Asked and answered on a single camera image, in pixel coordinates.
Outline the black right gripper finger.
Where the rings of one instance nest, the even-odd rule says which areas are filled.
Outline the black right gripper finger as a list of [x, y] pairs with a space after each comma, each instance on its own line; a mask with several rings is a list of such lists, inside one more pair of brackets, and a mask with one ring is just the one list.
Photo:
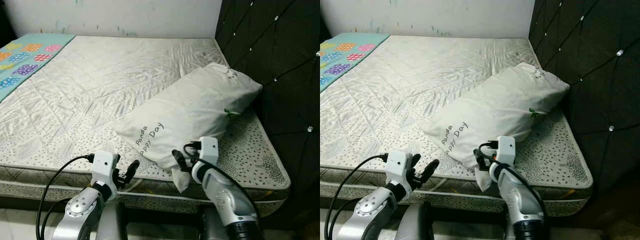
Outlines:
[[474, 157], [478, 164], [478, 169], [481, 171], [489, 171], [489, 165], [487, 164], [487, 156], [481, 151], [480, 148], [473, 150]]
[[180, 150], [172, 150], [171, 155], [174, 157], [174, 160], [176, 160], [181, 172], [189, 172], [189, 167], [186, 164], [186, 158]]

